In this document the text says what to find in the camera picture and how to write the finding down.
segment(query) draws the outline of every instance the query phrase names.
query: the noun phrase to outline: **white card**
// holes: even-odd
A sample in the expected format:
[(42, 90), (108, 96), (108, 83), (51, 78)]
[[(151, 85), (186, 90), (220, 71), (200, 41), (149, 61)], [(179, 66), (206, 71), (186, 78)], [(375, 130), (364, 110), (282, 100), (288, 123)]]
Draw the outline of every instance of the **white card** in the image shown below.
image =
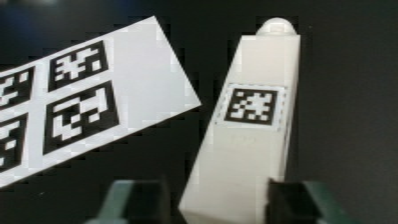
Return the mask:
[(0, 187), (199, 105), (154, 17), (1, 72)]

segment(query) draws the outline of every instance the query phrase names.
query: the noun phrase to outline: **rounded top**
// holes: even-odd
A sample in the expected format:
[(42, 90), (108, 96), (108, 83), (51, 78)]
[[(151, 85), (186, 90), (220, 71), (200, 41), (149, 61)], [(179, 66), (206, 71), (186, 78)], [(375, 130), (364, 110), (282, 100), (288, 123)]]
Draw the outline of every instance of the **rounded top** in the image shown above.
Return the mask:
[(264, 24), (257, 30), (257, 35), (295, 35), (295, 28), (291, 23), (282, 18), (272, 18), (264, 21)]

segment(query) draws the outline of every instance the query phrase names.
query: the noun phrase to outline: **black background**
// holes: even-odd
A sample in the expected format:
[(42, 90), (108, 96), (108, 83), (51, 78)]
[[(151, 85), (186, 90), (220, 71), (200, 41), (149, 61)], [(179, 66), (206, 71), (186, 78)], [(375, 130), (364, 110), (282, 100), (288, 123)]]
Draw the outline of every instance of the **black background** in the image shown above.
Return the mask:
[[(398, 1), (10, 0), (0, 5), (0, 69), (151, 15), (202, 106), (0, 190), (1, 224), (81, 223), (121, 178), (163, 175), (176, 207), (238, 39), (272, 16), (291, 19), (302, 35), (288, 179), (323, 181), (360, 222), (394, 224)], [(172, 216), (183, 223), (176, 210)]]

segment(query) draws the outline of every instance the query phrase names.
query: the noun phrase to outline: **black and white square pattern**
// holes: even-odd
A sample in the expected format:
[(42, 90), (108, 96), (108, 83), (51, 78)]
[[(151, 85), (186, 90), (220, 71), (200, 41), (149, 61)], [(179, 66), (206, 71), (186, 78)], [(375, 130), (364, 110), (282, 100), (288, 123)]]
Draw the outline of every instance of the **black and white square pattern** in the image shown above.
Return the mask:
[(0, 172), (21, 164), (26, 114), (0, 122)]
[(272, 125), (277, 91), (234, 89), (225, 121)]
[(0, 110), (30, 100), (33, 67), (0, 77)]
[(48, 91), (108, 70), (103, 41), (80, 48), (49, 61)]
[(277, 131), (286, 87), (231, 83), (224, 94), (215, 124), (231, 128), (261, 128)]
[(110, 81), (46, 107), (44, 154), (119, 125)]

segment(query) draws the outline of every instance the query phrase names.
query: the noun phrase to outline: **white paper sheet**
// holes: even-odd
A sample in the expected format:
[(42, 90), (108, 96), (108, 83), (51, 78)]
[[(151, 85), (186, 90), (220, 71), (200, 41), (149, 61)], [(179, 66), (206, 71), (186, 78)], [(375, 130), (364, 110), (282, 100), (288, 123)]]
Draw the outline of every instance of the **white paper sheet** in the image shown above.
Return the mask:
[(0, 97), (1, 187), (200, 105), (154, 17), (1, 72)]

